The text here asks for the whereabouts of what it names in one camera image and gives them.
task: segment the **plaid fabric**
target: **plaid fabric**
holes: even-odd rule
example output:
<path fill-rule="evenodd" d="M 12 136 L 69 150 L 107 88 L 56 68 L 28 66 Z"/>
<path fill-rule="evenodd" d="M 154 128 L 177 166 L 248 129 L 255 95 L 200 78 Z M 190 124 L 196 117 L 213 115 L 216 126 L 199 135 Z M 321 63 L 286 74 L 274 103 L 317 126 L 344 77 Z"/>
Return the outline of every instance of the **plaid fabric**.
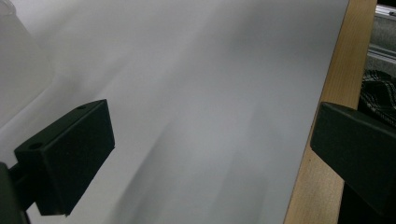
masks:
<path fill-rule="evenodd" d="M 359 110 L 396 128 L 396 79 L 381 71 L 365 70 Z"/>

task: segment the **white surface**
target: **white surface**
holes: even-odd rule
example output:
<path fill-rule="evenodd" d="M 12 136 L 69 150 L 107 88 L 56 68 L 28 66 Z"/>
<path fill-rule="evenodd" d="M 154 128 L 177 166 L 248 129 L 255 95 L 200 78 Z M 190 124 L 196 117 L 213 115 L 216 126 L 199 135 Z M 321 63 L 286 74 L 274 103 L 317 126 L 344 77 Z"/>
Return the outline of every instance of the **white surface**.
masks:
<path fill-rule="evenodd" d="M 0 128 L 42 92 L 53 77 L 48 59 L 8 0 L 0 0 Z"/>
<path fill-rule="evenodd" d="M 55 69 L 0 130 L 2 161 L 107 98 L 116 148 L 70 217 L 33 223 L 281 223 L 346 0 L 15 0 Z"/>

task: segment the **round hole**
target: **round hole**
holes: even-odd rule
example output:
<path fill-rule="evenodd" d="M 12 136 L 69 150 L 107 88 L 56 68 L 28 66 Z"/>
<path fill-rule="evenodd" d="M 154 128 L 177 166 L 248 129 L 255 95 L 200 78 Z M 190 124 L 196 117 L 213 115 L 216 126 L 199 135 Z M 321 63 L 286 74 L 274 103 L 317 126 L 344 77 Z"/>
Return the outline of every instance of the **round hole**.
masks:
<path fill-rule="evenodd" d="M 34 144 L 29 146 L 29 149 L 38 149 L 38 148 L 40 148 L 42 146 L 43 146 L 42 143 L 34 143 Z"/>

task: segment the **wooden table edge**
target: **wooden table edge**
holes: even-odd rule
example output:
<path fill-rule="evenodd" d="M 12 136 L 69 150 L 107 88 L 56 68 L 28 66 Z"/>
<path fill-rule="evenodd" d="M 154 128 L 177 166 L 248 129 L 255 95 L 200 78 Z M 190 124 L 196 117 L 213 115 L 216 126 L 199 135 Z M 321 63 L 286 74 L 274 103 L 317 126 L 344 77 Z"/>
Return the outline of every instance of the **wooden table edge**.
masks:
<path fill-rule="evenodd" d="M 357 108 L 376 0 L 350 0 L 320 102 Z M 306 143 L 284 223 L 337 223 L 344 181 Z"/>

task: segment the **wooden edge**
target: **wooden edge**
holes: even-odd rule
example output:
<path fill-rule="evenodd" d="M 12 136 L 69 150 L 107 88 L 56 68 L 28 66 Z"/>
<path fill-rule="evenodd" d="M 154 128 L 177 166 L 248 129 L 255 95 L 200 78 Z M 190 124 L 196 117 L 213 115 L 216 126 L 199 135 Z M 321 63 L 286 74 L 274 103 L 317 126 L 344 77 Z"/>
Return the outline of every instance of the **wooden edge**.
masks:
<path fill-rule="evenodd" d="M 376 0 L 350 0 L 320 101 L 357 108 Z M 311 149 L 311 128 L 285 224 L 335 224 L 344 181 Z"/>

